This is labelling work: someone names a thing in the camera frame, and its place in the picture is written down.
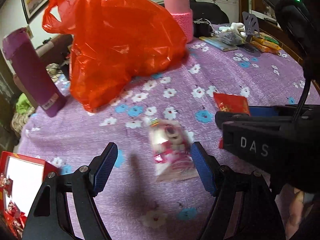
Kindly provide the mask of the person's hand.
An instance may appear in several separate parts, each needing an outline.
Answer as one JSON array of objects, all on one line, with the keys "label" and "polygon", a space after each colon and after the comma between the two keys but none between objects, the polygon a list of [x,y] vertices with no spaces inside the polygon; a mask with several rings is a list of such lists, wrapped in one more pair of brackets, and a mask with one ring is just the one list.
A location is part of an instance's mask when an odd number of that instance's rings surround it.
[{"label": "person's hand", "polygon": [[314,194],[294,188],[294,198],[289,207],[290,216],[285,227],[286,239],[290,239],[298,231],[300,223],[307,213],[304,206],[306,205],[306,209],[308,209],[314,196]]}]

